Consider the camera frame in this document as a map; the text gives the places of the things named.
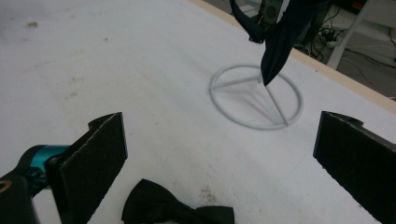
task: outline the table surface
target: table surface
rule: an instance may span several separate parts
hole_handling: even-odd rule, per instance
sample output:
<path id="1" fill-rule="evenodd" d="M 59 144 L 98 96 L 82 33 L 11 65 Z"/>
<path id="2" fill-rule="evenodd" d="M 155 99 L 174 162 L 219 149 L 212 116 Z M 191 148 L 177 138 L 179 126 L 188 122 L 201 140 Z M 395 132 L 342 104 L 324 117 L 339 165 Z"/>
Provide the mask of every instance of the table surface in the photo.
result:
<path id="1" fill-rule="evenodd" d="M 277 131 L 242 127 L 214 107 L 209 81 L 263 51 L 199 0 L 3 1 L 0 175 L 29 147 L 71 144 L 121 111 L 129 158 L 90 223 L 122 223 L 142 178 L 191 207 L 232 206 L 235 223 L 376 223 L 312 154 L 323 110 L 396 142 L 395 104 L 293 51 L 282 73 L 303 114 Z M 50 190 L 34 203 L 41 223 L 60 223 Z"/>

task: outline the black bow tie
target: black bow tie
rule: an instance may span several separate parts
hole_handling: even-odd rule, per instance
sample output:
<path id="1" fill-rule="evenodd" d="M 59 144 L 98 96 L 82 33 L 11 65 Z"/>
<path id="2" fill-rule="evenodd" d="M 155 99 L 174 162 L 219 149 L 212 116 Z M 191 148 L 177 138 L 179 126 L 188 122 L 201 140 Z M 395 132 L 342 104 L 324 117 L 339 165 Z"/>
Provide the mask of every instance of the black bow tie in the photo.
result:
<path id="1" fill-rule="evenodd" d="M 225 206 L 206 206 L 192 209 L 181 203 L 162 186 L 142 179 L 132 190 L 122 211 L 125 224 L 234 224 L 233 209 Z"/>

